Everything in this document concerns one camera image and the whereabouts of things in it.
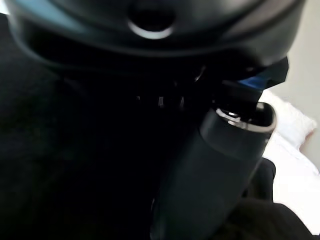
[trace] silver trim ring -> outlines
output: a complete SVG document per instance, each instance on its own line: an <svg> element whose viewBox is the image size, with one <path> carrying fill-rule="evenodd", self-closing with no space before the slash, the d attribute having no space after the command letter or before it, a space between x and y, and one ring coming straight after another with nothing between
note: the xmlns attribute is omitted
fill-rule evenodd
<svg viewBox="0 0 320 240"><path fill-rule="evenodd" d="M174 32L172 26L162 31L147 31L135 25L132 21L128 22L128 26L135 34L151 40L165 39Z"/></svg>
<svg viewBox="0 0 320 240"><path fill-rule="evenodd" d="M256 107L263 110L265 107L264 106L265 104L266 103L264 102L258 102ZM220 108L217 108L216 114L218 114L221 118L223 118L228 124L236 128L240 128L240 129L247 130L250 132L255 132L255 133L269 133L269 132L272 132L277 126L276 113L273 110L273 108L272 108L272 111L273 111L272 123L269 126L258 126L248 122L241 121L239 117L232 117L224 113Z"/></svg>

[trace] white bedsheet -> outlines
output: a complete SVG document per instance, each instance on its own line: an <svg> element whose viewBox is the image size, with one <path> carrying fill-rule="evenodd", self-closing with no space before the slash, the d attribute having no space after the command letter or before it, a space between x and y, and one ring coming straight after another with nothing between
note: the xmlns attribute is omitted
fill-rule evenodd
<svg viewBox="0 0 320 240"><path fill-rule="evenodd" d="M263 155L276 166L273 198L290 208L314 235L320 233L320 174L313 163L278 133Z"/></svg>

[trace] black plastic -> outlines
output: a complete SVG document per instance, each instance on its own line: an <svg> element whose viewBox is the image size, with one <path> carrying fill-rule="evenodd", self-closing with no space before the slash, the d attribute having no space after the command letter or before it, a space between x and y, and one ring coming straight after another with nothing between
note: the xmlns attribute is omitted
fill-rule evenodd
<svg viewBox="0 0 320 240"><path fill-rule="evenodd" d="M276 126L266 103L256 129L241 129L208 112L172 161L153 208L152 240L209 239L237 204Z"/></svg>
<svg viewBox="0 0 320 240"><path fill-rule="evenodd" d="M91 7L82 8L82 10L86 10L87 15L96 13L98 11L98 8L94 7L96 2L90 1ZM119 58L140 56L144 57L145 61L150 60L148 57L153 60L165 60L179 57L204 58L210 55L210 61L216 62L219 56L225 55L229 59L239 58L248 65L250 64L250 67L267 67L286 56L299 26L304 0L247 1L243 8L234 9L229 13L224 11L225 2L167 2L170 6L172 4L173 12L181 6L179 7L182 11L181 16L175 12L176 19L174 20L175 22L180 21L180 24L174 23L174 30L167 38L150 40L136 35L130 30L128 21L124 21L128 16L127 8L124 11L121 7L116 7L127 4L127 1L124 0L108 1L115 7L110 7L112 11L106 11L109 8L105 6L100 8L100 14L91 16L91 18L101 16L103 19L111 18L113 15L122 16L119 21L121 27L118 27L117 21L112 22L112 27L106 27L109 26L108 21L98 21L100 24L105 24L103 27L93 23L96 21L92 22L91 18L89 19L80 11L80 6L87 6L88 1L69 0L58 1L55 4L49 0L33 0L32 2L6 0L11 14L11 28L17 39L24 42L24 46L30 52L44 56L48 61L54 60L55 55L61 54L60 51L68 50L62 47L64 41L60 40L61 37L68 41L82 43L83 46L91 48L93 52L100 51L105 58L109 57L109 52L118 53ZM190 23L190 17L194 15L187 10L191 11L193 8L183 8L184 5L192 6L194 9L196 9L195 6L198 6L198 10L201 10L200 12L207 18L198 19L201 16L199 13L195 15L197 18L191 18L197 24ZM45 50L37 47L39 41L43 45L46 44L47 39L42 37L46 35L50 35L52 42L55 42L55 39L59 42L59 46L55 46L55 54L46 54Z"/></svg>

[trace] black dome-shaped cap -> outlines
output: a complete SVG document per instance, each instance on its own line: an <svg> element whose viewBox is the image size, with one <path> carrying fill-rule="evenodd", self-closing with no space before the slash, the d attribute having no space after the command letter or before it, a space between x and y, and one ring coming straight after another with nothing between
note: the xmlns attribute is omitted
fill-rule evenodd
<svg viewBox="0 0 320 240"><path fill-rule="evenodd" d="M128 21L159 31L174 27L172 35L194 34L235 20L263 0L52 0L75 16L97 26L131 31Z"/></svg>

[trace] white wall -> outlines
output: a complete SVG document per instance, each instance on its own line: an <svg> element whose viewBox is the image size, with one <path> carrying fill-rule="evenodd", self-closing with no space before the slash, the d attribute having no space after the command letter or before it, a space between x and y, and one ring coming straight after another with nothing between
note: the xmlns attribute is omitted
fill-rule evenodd
<svg viewBox="0 0 320 240"><path fill-rule="evenodd" d="M286 82L271 91L314 118L320 127L320 0L307 1L289 61ZM320 129L301 152L320 169Z"/></svg>

